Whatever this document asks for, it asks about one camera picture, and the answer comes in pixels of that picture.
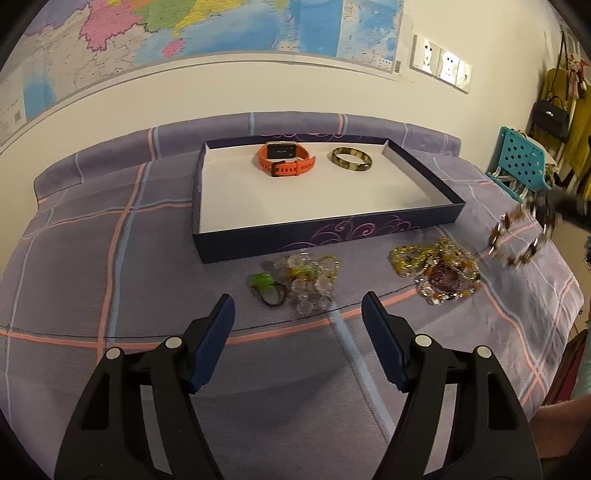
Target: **plaid bedsheet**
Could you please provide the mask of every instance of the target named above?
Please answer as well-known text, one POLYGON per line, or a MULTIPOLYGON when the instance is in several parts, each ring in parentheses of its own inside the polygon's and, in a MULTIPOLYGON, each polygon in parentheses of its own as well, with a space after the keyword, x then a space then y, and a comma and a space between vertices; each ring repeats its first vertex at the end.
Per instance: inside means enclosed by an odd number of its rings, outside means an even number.
MULTIPOLYGON (((206 315, 222 293, 234 330, 212 381, 193 404, 213 454, 232 479, 370 478, 405 396, 386 381, 360 317, 374 290, 391 313, 447 348, 489 345, 528 416, 552 382, 583 303, 553 244, 518 270, 485 251, 490 228, 514 206, 460 141, 415 125, 337 113, 242 113, 163 125, 90 147, 35 181, 39 210, 0 282, 0 408, 31 456, 53 474, 65 428, 106 348, 153 348, 206 315), (313 132, 390 137, 466 201, 451 225, 315 248, 341 261, 338 309, 300 317, 271 310, 248 276, 275 258, 204 265, 191 238, 191 192, 204 141, 313 132), (447 235, 478 253, 483 288, 429 306, 387 255, 447 235)), ((531 219, 505 238, 520 251, 531 219)), ((142 391, 155 465, 167 470, 151 391, 142 391)), ((430 467, 441 464, 452 420, 445 398, 430 467)))

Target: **screw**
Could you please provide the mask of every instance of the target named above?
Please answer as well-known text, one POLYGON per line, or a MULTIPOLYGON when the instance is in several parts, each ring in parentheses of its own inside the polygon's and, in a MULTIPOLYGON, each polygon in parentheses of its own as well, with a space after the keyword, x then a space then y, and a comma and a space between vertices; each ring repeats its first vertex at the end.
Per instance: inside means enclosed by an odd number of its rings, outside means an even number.
POLYGON ((476 353, 480 355, 482 358, 490 358, 492 356, 492 351, 487 346, 480 346, 476 349, 476 353))
POLYGON ((431 337, 428 337, 427 335, 417 335, 414 338, 414 342, 418 345, 418 346, 422 346, 422 347, 428 347, 429 345, 431 345, 431 337))
POLYGON ((119 358, 119 355, 121 355, 121 350, 118 349, 117 347, 113 347, 113 348, 109 348, 107 350, 106 357, 109 360, 115 360, 116 358, 119 358))
POLYGON ((167 348, 178 348, 183 344, 183 341, 179 337, 171 337, 166 340, 166 347, 167 348))

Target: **necklace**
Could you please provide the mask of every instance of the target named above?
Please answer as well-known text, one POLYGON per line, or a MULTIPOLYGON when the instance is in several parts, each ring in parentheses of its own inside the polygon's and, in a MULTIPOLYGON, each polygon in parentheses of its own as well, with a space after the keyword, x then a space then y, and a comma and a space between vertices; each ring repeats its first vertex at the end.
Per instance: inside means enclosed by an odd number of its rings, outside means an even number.
POLYGON ((471 295, 480 284, 475 259, 447 237, 430 247, 404 245, 390 252, 389 261, 401 277, 415 277, 419 293, 431 304, 471 295))

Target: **wall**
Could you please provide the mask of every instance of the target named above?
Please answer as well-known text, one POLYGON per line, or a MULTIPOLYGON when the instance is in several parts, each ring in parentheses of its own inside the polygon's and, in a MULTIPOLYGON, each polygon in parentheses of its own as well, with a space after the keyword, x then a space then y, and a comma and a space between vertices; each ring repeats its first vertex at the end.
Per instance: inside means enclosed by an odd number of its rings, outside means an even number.
POLYGON ((486 168, 499 128, 525 128, 541 73, 554 63, 560 41, 550 5, 406 0, 403 22, 410 19, 415 32, 474 67, 472 93, 411 70, 393 82, 309 65, 210 64, 114 86, 43 120, 0 155, 0 270, 35 214, 36 175, 84 147, 155 125, 251 111, 371 115, 460 137, 462 157, 486 168))

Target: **handbag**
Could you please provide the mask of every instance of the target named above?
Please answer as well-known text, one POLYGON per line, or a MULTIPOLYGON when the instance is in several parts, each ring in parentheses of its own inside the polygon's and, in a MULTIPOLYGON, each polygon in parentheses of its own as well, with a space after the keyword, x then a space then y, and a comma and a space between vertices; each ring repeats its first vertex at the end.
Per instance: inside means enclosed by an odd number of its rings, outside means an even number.
MULTIPOLYGON (((560 68, 560 60, 562 59, 562 52, 564 48, 564 56, 568 64, 569 57, 566 51, 566 37, 564 31, 562 32, 562 39, 560 42, 560 53, 558 54, 558 65, 556 66, 556 72, 554 74, 554 80, 552 87, 548 90, 548 96, 554 93, 554 84, 556 83, 556 77, 558 76, 558 70, 560 68)), ((569 83, 566 82, 566 101, 569 99, 569 83)), ((545 132, 548 132, 553 137, 558 138, 561 142, 566 143, 569 140, 569 126, 570 126, 570 115, 562 101, 562 98, 554 95, 550 100, 546 97, 545 100, 538 100, 534 106, 534 115, 532 123, 538 128, 541 128, 545 132), (552 103, 554 99, 560 100, 560 106, 552 103)))

